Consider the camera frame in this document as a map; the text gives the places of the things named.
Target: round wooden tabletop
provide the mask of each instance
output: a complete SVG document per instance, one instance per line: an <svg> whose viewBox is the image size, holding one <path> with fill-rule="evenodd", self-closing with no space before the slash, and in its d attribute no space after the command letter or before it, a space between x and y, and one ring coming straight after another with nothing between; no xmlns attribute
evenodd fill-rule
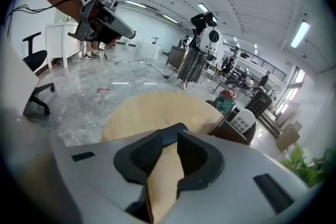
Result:
<svg viewBox="0 0 336 224"><path fill-rule="evenodd" d="M204 100L178 92L145 93L131 97L109 117L102 142L123 138L182 122L190 131L209 133L222 114ZM176 200L177 182L183 178L176 143L165 148L148 179L155 223Z"/></svg>

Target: chair wheel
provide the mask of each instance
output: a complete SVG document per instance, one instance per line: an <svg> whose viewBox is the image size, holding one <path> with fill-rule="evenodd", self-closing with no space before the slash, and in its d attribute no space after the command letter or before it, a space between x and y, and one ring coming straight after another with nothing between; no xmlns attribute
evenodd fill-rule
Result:
<svg viewBox="0 0 336 224"><path fill-rule="evenodd" d="M45 116L48 116L49 114L50 114L50 109L45 108L45 109L44 109L44 115L45 115Z"/></svg>

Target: marble floor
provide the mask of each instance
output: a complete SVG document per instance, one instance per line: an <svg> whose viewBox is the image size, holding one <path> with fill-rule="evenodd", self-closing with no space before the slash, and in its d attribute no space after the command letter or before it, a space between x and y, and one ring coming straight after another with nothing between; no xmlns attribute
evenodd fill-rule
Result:
<svg viewBox="0 0 336 224"><path fill-rule="evenodd" d="M108 59L115 61L138 58L135 48L123 45L106 50L106 54ZM159 55L157 60L146 62L170 75L174 70L165 65L166 60L167 56ZM49 105L50 115L45 116L43 108L34 103L27 104L24 114L50 134L62 137L67 146L96 143L100 141L109 115L127 98L145 92L183 91L176 77L177 74L173 74L165 79L154 68L138 61L128 63L124 60L115 65L113 61L105 60L103 54L88 61L81 61L79 55L74 55L68 59L67 69L61 63L39 77L40 84L53 82L56 87L55 92L45 90L38 95ZM204 72L199 83L191 83L184 91L204 100L214 100L219 92L218 89L212 94L217 84L218 81L210 80ZM110 90L97 93L99 88ZM248 101L248 97L241 93L237 106L243 108ZM259 122L251 147L278 161L284 158L273 136Z"/></svg>

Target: teal container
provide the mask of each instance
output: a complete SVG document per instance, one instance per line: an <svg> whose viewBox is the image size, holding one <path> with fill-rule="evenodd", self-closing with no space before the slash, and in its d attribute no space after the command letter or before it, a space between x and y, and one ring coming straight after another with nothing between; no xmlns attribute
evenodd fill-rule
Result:
<svg viewBox="0 0 336 224"><path fill-rule="evenodd" d="M219 93L215 100L215 108L221 113L225 114L230 111L235 105L237 94L233 90L224 90Z"/></svg>

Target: office chair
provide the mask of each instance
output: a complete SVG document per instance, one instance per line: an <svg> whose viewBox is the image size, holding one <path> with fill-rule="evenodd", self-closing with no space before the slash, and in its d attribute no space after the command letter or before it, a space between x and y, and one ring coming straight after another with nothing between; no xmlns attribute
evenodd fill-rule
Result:
<svg viewBox="0 0 336 224"><path fill-rule="evenodd" d="M46 50L40 50L38 52L33 53L33 39L36 36L41 35L41 32L38 32L36 34L33 34L29 37L26 37L22 41L28 42L28 56L25 57L23 60L24 62L29 66L29 68L34 72L36 69L38 69L44 62L44 60L47 58L47 51ZM32 95L29 98L30 102L35 102L41 106L44 107L44 114L49 115L50 109L46 103L38 99L35 95L38 93L44 91L45 89L50 88L52 92L55 91L55 85L53 83L49 83L40 87L36 87L32 93Z"/></svg>

